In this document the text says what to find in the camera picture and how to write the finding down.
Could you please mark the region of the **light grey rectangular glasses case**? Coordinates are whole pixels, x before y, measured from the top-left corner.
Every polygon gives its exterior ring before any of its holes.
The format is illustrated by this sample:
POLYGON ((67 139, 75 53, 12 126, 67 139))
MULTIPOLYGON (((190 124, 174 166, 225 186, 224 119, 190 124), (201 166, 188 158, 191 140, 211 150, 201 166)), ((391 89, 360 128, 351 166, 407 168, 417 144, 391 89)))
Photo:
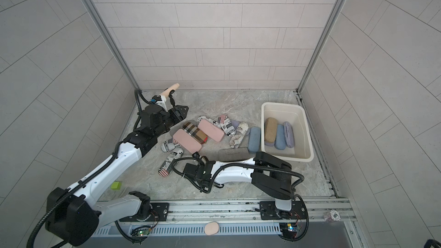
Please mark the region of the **light grey rectangular glasses case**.
POLYGON ((236 161, 245 161, 251 158, 247 148, 222 149, 218 152, 218 160, 229 163, 236 161))

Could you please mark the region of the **blue fabric glasses case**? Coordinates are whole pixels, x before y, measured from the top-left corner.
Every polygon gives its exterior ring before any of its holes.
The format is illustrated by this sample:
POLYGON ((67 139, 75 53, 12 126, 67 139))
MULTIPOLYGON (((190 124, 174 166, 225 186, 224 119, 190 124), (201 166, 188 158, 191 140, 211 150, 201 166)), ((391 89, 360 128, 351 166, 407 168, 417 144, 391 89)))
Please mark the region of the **blue fabric glasses case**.
POLYGON ((277 125, 274 147, 278 150, 284 150, 287 147, 284 126, 281 124, 277 125))

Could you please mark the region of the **tan fabric glasses case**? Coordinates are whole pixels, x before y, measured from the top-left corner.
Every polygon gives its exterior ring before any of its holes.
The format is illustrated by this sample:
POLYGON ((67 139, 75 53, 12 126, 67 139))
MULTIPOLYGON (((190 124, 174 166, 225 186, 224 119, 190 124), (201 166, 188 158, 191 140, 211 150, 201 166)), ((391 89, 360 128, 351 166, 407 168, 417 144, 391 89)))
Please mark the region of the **tan fabric glasses case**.
POLYGON ((264 124, 264 141, 275 142, 278 121, 275 118, 268 118, 264 124))

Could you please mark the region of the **cream plastic storage box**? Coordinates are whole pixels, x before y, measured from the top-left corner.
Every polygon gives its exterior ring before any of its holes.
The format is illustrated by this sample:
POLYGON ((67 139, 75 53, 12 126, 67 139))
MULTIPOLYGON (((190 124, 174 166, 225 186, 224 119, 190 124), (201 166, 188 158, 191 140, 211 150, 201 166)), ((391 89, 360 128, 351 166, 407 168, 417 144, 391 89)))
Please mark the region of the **cream plastic storage box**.
POLYGON ((310 130, 304 109, 296 104, 263 103, 261 150, 284 161, 314 159, 310 130))

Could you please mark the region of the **purple fabric glasses case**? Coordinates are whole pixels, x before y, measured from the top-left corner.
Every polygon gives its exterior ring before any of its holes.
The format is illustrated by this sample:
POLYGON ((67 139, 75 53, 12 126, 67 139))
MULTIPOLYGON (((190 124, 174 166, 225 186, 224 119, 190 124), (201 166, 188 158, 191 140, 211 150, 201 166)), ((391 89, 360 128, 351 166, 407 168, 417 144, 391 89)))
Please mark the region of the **purple fabric glasses case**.
POLYGON ((269 147, 274 147, 275 142, 267 142, 267 141, 264 141, 264 144, 265 144, 266 146, 269 146, 269 147))

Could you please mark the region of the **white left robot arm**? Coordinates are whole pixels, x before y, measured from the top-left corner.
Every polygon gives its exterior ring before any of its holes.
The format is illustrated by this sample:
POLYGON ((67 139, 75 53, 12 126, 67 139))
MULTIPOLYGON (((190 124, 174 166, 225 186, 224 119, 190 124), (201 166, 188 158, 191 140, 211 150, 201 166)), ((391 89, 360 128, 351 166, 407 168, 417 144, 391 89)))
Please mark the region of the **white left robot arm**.
POLYGON ((122 218, 141 221, 152 215, 150 197, 138 191, 98 204, 98 199, 130 166, 142 159, 157 139, 187 118, 188 106, 176 105, 166 111, 149 104, 140 111, 141 127, 116 144, 112 154, 88 175, 67 189, 56 188, 47 198, 47 212, 27 241, 32 248, 42 227, 62 239, 59 246, 85 243, 97 229, 122 218))

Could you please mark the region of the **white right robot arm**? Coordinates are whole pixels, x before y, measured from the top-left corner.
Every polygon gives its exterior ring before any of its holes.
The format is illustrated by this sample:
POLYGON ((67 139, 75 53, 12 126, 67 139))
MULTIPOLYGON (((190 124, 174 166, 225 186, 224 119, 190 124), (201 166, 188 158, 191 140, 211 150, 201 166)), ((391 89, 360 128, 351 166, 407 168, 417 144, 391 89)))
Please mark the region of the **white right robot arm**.
POLYGON ((304 176, 292 170, 292 165, 265 152, 253 158, 236 161, 210 161, 198 152, 191 157, 173 160, 172 170, 188 180, 199 192, 209 194, 226 183, 250 183, 273 201, 259 202, 255 209, 262 220, 286 220, 281 223, 279 237, 288 242, 301 240, 310 227, 308 210, 296 187, 304 176))

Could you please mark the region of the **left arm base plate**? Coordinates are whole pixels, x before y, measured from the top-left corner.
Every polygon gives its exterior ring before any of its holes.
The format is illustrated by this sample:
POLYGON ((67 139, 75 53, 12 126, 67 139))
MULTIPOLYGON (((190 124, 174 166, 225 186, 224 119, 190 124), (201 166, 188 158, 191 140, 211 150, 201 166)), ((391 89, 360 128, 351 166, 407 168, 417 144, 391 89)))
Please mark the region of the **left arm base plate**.
POLYGON ((165 222, 167 220, 169 203, 151 203, 150 213, 145 218, 125 217, 120 222, 165 222))

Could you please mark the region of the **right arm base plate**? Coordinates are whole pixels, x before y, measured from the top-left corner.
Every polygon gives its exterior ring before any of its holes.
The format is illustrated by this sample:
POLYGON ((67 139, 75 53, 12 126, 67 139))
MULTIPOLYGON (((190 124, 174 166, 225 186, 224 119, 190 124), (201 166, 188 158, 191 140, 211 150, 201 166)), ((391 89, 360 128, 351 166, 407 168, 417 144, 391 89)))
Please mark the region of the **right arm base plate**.
POLYGON ((282 211, 277 209, 275 201, 259 202, 258 209, 262 220, 307 219, 307 214, 308 214, 305 203, 299 200, 291 201, 290 211, 282 211))

